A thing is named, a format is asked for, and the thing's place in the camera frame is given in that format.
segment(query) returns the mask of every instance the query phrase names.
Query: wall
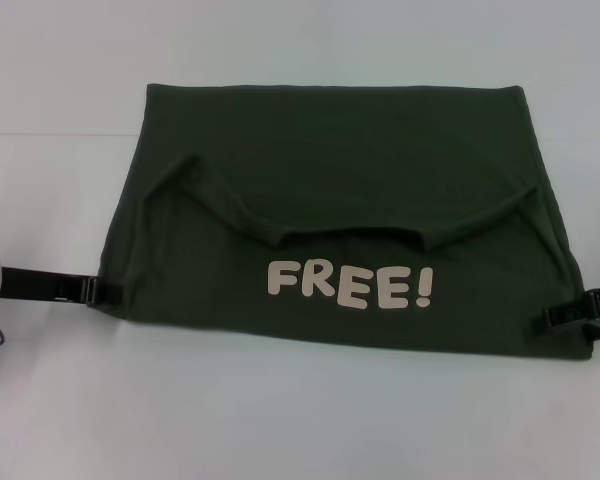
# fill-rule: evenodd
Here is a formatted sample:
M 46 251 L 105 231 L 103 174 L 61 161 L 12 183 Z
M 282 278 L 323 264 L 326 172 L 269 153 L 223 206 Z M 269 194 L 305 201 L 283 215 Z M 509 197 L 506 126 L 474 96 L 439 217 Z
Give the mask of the wall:
M 147 83 L 522 85 L 600 287 L 600 0 L 3 0 L 0 257 L 93 274 Z M 0 480 L 600 479 L 586 363 L 0 301 Z

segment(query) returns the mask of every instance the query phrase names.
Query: dark green fabric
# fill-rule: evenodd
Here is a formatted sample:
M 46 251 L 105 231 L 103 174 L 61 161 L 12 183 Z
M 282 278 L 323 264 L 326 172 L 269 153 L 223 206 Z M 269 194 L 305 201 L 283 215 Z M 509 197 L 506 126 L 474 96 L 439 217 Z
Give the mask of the dark green fabric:
M 335 295 L 303 295 L 302 268 L 269 293 L 271 262 L 311 259 L 333 265 Z M 373 272 L 354 278 L 368 285 L 353 295 L 364 309 L 339 303 L 345 265 Z M 393 294 L 406 308 L 379 305 L 378 269 L 391 266 L 411 269 L 392 280 L 409 285 Z M 433 283 L 420 307 L 425 267 Z M 582 280 L 519 87 L 151 85 L 100 274 L 124 286 L 122 304 L 103 309 L 137 322 L 373 347 L 592 352 L 578 331 L 538 335 L 541 309 L 579 297 Z

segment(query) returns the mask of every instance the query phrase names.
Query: folded t-shirt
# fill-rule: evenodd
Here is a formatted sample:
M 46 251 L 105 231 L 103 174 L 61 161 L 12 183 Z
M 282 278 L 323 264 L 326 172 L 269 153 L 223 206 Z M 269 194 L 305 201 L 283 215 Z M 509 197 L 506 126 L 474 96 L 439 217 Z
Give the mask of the folded t-shirt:
M 589 358 L 519 87 L 150 85 L 100 274 L 136 322 Z

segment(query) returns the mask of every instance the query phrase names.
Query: green t-shirt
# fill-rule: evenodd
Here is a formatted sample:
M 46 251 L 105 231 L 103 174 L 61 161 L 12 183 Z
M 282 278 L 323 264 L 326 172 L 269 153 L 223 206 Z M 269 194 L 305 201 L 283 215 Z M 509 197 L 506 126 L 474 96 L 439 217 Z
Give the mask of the green t-shirt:
M 148 88 L 102 255 L 137 322 L 589 358 L 519 87 Z

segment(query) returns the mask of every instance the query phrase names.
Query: white table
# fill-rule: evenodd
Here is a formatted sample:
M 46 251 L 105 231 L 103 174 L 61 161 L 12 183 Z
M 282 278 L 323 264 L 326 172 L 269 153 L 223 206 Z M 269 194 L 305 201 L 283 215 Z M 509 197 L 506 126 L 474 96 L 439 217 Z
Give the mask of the white table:
M 600 287 L 600 0 L 0 2 L 0 257 L 95 274 L 147 83 L 522 85 Z M 0 300 L 0 480 L 600 480 L 590 362 Z

